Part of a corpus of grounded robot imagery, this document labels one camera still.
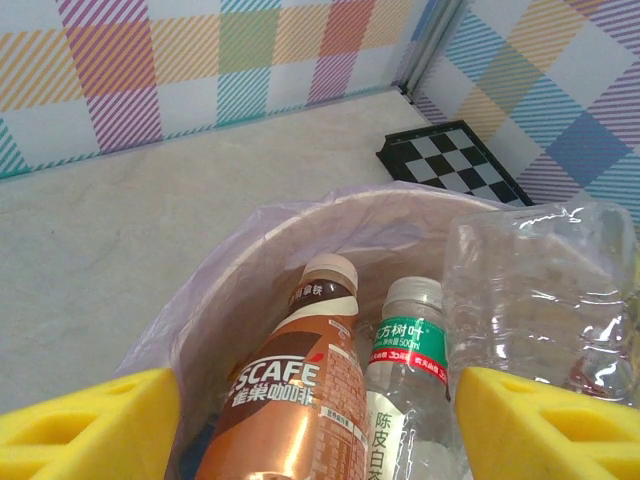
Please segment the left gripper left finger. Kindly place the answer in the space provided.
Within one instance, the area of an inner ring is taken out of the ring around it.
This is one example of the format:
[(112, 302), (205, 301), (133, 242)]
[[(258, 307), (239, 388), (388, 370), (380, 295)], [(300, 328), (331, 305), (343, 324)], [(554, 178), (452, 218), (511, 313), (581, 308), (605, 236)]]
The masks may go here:
[(180, 419), (156, 368), (0, 415), (0, 480), (164, 480)]

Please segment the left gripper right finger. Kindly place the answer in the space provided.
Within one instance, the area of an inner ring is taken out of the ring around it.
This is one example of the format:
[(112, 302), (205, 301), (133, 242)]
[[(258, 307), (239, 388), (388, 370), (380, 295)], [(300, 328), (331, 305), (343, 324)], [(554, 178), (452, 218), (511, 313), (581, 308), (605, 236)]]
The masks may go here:
[(457, 420), (474, 480), (640, 480), (640, 410), (467, 367)]

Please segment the clear bottle with red print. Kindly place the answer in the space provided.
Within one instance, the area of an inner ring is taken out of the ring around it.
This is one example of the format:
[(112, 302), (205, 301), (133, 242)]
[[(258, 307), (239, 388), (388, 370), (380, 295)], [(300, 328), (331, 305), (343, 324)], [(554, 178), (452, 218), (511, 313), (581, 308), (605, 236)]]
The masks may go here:
[(452, 385), (479, 366), (640, 409), (640, 242), (623, 207), (457, 218), (443, 288)]

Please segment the clear bottle with green band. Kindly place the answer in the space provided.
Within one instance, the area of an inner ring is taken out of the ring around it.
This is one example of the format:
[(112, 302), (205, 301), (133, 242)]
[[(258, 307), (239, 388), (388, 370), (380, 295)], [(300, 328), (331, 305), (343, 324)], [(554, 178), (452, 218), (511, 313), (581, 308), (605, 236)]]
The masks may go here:
[(454, 419), (442, 297), (426, 277), (388, 290), (365, 371), (368, 480), (473, 480)]

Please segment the brown coffee bottle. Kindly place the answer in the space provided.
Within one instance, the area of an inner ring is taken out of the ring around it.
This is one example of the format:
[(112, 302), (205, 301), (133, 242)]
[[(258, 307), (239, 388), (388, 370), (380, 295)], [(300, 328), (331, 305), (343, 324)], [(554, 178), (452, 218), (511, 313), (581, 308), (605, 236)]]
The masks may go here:
[(235, 378), (195, 480), (365, 480), (357, 290), (345, 257), (309, 261), (287, 316)]

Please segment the black grey chessboard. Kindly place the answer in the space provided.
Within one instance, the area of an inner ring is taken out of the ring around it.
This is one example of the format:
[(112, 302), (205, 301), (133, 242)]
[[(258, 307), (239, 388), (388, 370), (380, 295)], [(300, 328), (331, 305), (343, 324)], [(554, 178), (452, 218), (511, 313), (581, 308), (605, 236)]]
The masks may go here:
[(396, 181), (514, 207), (534, 204), (462, 120), (388, 134), (376, 156)]

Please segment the aluminium frame post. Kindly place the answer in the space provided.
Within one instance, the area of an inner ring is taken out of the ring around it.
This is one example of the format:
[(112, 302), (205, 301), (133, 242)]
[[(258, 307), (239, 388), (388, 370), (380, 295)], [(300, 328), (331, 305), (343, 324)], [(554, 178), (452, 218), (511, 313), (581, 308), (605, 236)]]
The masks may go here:
[(419, 95), (429, 69), (446, 49), (474, 0), (427, 0), (394, 78), (410, 100)]

